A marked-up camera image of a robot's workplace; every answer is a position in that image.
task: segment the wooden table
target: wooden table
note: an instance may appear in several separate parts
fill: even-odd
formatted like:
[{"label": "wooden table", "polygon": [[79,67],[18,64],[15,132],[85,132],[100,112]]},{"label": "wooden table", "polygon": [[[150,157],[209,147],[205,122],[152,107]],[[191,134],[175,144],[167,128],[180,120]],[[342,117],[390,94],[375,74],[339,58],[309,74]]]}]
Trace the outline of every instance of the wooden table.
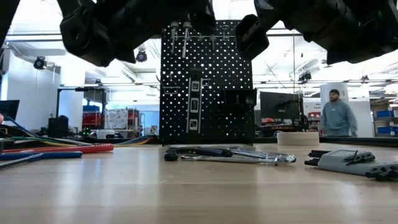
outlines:
[{"label": "wooden table", "polygon": [[164,162],[164,149],[144,146],[2,170],[0,223],[398,223],[397,183],[303,164],[312,149],[367,149],[398,160],[397,149],[256,147],[298,162]]}]

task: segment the computer monitor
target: computer monitor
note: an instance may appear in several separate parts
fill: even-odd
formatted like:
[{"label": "computer monitor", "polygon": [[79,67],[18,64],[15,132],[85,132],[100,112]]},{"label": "computer monitor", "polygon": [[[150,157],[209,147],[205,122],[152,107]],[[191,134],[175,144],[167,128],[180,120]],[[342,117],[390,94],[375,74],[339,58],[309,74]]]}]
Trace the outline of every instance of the computer monitor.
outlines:
[{"label": "computer monitor", "polygon": [[300,114],[300,96],[288,93],[260,93],[261,117],[295,120]]},{"label": "computer monitor", "polygon": [[17,119],[18,107],[19,100],[0,100],[0,114],[4,116],[5,121],[8,120],[7,117]]}]

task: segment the man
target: man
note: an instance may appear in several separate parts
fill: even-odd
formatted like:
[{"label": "man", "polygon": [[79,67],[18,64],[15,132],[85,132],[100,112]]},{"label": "man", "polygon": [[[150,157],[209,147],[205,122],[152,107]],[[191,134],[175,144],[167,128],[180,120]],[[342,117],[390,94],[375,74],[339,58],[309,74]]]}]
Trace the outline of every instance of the man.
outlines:
[{"label": "man", "polygon": [[351,108],[340,99],[338,90],[330,90],[329,102],[325,104],[322,112],[322,125],[328,136],[349,136],[357,137],[356,118]]}]

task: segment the desk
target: desk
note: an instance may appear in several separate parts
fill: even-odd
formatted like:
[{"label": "desk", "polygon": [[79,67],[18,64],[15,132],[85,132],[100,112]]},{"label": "desk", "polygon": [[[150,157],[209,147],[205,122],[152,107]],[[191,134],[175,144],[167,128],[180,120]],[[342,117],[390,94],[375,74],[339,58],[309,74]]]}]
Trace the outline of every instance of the desk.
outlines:
[{"label": "desk", "polygon": [[274,167],[165,162],[154,146],[118,148],[84,159],[38,161],[0,171],[1,224],[87,223],[397,223],[398,183],[318,170],[303,164],[312,149],[397,149],[339,144],[259,150],[293,153]]}]

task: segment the gray hoodie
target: gray hoodie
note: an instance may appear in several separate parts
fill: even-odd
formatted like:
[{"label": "gray hoodie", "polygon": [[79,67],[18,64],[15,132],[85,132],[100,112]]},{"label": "gray hoodie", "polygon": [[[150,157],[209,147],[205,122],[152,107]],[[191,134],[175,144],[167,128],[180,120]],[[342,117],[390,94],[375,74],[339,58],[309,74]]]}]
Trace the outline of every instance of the gray hoodie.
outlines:
[{"label": "gray hoodie", "polygon": [[348,136],[349,131],[356,136],[358,129],[351,108],[342,100],[330,101],[323,107],[322,125],[329,136]]}]

